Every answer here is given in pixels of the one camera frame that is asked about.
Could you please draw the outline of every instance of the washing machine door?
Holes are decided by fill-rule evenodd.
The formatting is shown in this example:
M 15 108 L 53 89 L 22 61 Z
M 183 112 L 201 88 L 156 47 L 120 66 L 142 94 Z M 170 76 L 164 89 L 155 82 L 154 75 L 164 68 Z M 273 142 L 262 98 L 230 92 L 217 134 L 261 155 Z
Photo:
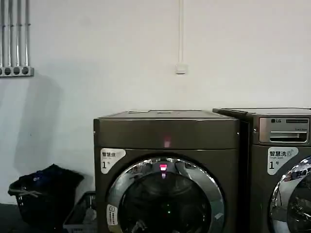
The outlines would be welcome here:
M 275 233 L 311 232 L 311 157 L 283 175 L 272 195 L 270 218 Z
M 134 164 L 107 196 L 112 233 L 220 233 L 224 200 L 215 180 L 201 167 L 176 158 Z

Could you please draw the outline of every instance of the laundry basket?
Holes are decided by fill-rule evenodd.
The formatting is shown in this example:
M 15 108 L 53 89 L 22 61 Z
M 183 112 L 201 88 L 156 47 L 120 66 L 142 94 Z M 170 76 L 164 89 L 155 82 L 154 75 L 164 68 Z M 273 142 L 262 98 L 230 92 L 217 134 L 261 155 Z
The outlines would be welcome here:
M 22 176 L 9 187 L 15 196 L 22 219 L 43 229 L 62 227 L 74 206 L 75 189 L 83 176 L 57 165 Z
M 83 194 L 63 227 L 68 233 L 97 233 L 95 192 Z

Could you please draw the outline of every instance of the front-loading washing machine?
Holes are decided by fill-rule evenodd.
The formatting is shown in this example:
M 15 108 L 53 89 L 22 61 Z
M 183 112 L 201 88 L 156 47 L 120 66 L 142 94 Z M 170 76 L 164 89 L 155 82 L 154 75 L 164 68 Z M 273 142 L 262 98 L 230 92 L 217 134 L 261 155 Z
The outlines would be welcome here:
M 239 121 L 207 111 L 94 120 L 99 233 L 234 233 Z
M 214 109 L 241 120 L 245 186 L 240 196 L 251 233 L 311 232 L 311 110 Z

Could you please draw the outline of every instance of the control panel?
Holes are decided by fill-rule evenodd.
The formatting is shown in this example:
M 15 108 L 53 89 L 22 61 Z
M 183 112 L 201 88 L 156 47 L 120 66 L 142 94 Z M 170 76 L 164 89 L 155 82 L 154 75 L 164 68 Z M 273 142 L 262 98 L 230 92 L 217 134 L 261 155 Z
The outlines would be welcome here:
M 266 143 L 308 143 L 309 118 L 260 118 L 259 141 Z

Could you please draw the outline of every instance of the wall socket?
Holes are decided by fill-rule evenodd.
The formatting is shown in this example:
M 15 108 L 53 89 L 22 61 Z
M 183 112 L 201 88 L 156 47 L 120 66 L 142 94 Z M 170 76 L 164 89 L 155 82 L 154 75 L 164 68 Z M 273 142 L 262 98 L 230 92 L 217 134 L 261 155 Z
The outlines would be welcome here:
M 176 64 L 176 74 L 187 74 L 188 73 L 188 65 L 184 63 Z

